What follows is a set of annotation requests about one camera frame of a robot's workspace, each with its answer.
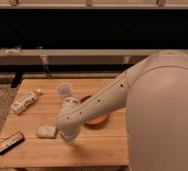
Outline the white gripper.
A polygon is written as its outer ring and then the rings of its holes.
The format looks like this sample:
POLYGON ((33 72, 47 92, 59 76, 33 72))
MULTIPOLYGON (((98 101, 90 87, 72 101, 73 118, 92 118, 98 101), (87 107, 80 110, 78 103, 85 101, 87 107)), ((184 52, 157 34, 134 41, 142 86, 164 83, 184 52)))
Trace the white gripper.
POLYGON ((71 144, 77 138, 79 133, 80 133, 79 129, 77 129, 73 132, 70 132, 70 133, 66 133, 63 131, 59 132, 61 139, 67 144, 71 144))

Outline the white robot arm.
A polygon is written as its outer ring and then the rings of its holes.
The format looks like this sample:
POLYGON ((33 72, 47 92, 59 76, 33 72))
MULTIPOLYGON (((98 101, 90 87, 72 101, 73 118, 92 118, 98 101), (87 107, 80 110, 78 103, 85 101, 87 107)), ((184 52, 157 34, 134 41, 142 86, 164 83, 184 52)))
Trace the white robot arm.
POLYGON ((66 141, 97 116, 126 109, 130 171, 188 171, 188 54, 164 50, 148 56, 84 103, 60 111, 66 141))

